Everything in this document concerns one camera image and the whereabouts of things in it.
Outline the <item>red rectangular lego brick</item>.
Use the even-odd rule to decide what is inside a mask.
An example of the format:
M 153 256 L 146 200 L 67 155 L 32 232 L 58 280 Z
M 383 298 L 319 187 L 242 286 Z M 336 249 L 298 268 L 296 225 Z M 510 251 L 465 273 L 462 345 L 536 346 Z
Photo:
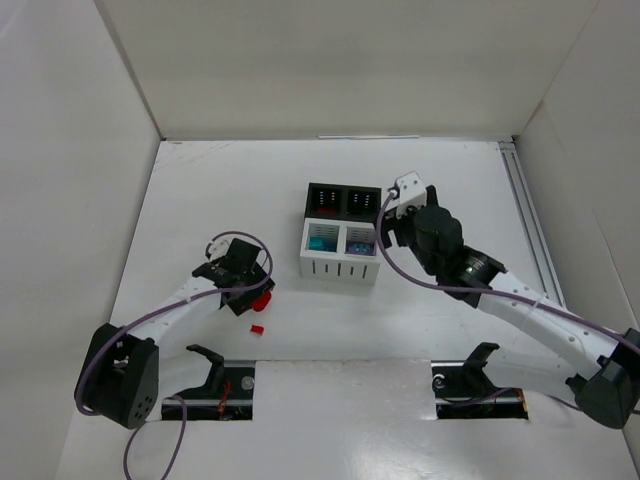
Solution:
M 316 213 L 322 215 L 338 215 L 340 213 L 340 210 L 331 208 L 318 208 Z

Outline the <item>red heart-shaped lego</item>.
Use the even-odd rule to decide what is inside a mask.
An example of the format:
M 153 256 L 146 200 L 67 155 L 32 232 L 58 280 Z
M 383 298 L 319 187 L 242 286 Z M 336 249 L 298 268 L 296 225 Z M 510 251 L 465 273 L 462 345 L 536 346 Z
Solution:
M 262 312 L 266 309 L 272 299 L 271 292 L 265 292 L 260 298 L 256 299 L 252 303 L 252 310 L 255 312 Z

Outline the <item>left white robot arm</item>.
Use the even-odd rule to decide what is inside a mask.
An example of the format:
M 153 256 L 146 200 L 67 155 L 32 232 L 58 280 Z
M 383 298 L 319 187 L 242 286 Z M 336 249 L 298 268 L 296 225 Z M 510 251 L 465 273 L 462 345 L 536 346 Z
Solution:
M 203 332 L 217 313 L 263 309 L 275 288 L 266 244 L 239 231 L 229 235 L 209 243 L 204 263 L 155 310 L 93 333 L 74 391 L 81 414 L 133 430 L 159 418 L 166 399 L 222 391 L 224 358 L 205 346 Z

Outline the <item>teal long lego brick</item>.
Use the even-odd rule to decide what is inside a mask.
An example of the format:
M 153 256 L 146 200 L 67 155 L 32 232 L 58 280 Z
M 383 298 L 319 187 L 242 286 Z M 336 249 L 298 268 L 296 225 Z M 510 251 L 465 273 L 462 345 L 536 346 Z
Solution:
M 311 251 L 335 253 L 337 251 L 337 241 L 332 238 L 312 236 L 309 238 L 308 249 Z

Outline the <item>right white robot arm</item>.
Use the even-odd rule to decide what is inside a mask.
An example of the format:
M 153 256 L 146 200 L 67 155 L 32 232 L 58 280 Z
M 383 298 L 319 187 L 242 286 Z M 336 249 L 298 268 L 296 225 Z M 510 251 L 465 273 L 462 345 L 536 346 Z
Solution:
M 498 260 L 465 244 L 462 225 L 420 180 L 390 187 L 375 220 L 382 254 L 409 249 L 433 282 L 390 267 L 410 283 L 448 294 L 535 340 L 549 355 L 516 353 L 496 342 L 476 347 L 458 369 L 465 408 L 511 389 L 534 390 L 591 420 L 620 430 L 639 402 L 639 332 L 624 333 L 586 320 L 518 279 Z

